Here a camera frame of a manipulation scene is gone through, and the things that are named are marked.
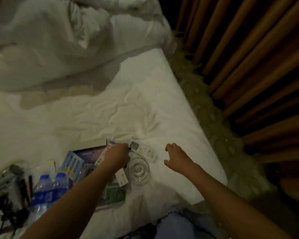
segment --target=hand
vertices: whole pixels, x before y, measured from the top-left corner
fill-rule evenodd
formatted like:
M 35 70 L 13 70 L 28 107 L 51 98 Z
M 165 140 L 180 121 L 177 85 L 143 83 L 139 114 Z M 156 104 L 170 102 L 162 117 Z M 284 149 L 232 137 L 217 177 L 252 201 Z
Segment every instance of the hand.
M 101 165 L 110 167 L 115 173 L 123 168 L 131 159 L 128 156 L 129 150 L 127 143 L 117 143 L 106 149 L 108 150 L 105 153 L 104 161 Z
M 195 164 L 176 143 L 167 144 L 165 151 L 170 159 L 164 160 L 164 164 L 175 172 L 184 175 Z

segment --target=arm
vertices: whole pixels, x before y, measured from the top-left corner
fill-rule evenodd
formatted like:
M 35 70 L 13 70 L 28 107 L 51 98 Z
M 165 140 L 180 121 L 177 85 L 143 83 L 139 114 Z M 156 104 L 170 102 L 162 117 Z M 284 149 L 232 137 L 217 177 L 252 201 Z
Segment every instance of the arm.
M 199 190 L 233 239 L 291 239 L 275 223 L 195 164 L 175 143 L 167 144 L 164 164 L 184 175 Z
M 126 143 L 118 143 L 111 147 L 106 152 L 104 161 L 88 177 L 63 195 L 20 239 L 79 239 L 106 184 L 129 160 Z

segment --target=wrinkled sheet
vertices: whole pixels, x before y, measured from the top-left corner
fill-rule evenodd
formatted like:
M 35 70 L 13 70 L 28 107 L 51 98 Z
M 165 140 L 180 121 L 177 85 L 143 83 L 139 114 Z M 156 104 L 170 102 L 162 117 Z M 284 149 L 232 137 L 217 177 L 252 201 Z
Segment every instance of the wrinkled sheet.
M 55 159 L 60 165 L 71 146 L 101 137 L 139 139 L 156 149 L 158 159 L 149 163 L 151 181 L 132 186 L 124 205 L 94 213 L 82 238 L 116 238 L 163 217 L 182 199 L 203 200 L 185 177 L 164 165 L 167 143 L 177 143 L 227 183 L 159 48 L 23 91 L 0 92 L 0 169 L 19 159 L 32 165 Z
M 0 91 L 77 74 L 139 48 L 175 50 L 157 0 L 0 0 Z

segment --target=bottle label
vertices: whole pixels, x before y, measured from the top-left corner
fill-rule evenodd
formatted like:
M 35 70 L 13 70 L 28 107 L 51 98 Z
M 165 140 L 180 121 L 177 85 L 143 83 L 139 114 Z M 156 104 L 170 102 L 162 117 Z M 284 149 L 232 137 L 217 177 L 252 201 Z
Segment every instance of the bottle label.
M 31 196 L 30 206 L 43 205 L 52 202 L 51 191 L 34 192 Z
M 62 188 L 62 189 L 53 189 L 52 190 L 52 202 L 57 201 L 58 199 L 61 198 L 66 192 L 67 188 Z

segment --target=white bedsheet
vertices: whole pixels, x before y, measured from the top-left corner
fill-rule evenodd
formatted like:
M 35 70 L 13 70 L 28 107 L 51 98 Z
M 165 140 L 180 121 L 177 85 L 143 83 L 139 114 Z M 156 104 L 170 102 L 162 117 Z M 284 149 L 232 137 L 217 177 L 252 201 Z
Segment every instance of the white bedsheet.
M 227 183 L 159 48 L 21 92 L 0 92 L 0 168 L 17 159 L 61 163 L 72 144 L 100 137 L 140 139 L 159 156 L 150 163 L 151 181 L 133 186 L 124 205 L 95 213 L 82 238 L 115 238 L 159 219 L 179 203 L 175 192 L 190 204 L 203 200 L 189 181 L 164 165 L 167 143 L 177 143 Z

